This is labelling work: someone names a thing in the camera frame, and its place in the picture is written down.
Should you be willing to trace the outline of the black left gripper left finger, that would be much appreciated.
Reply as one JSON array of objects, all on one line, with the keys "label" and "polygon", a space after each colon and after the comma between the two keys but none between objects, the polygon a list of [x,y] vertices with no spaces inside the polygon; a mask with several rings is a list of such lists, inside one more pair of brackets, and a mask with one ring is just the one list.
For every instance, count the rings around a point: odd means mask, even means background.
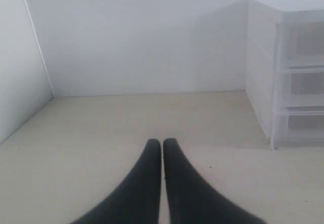
[{"label": "black left gripper left finger", "polygon": [[149,139],[123,181],[74,223],[159,223],[160,193],[161,145]]}]

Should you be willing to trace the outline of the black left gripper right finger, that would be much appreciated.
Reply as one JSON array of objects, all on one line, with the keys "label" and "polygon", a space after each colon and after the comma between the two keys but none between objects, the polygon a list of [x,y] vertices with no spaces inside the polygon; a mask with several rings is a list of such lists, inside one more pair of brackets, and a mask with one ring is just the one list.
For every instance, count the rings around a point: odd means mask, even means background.
[{"label": "black left gripper right finger", "polygon": [[170,223],[265,223],[204,180],[175,138],[164,140],[163,158]]}]

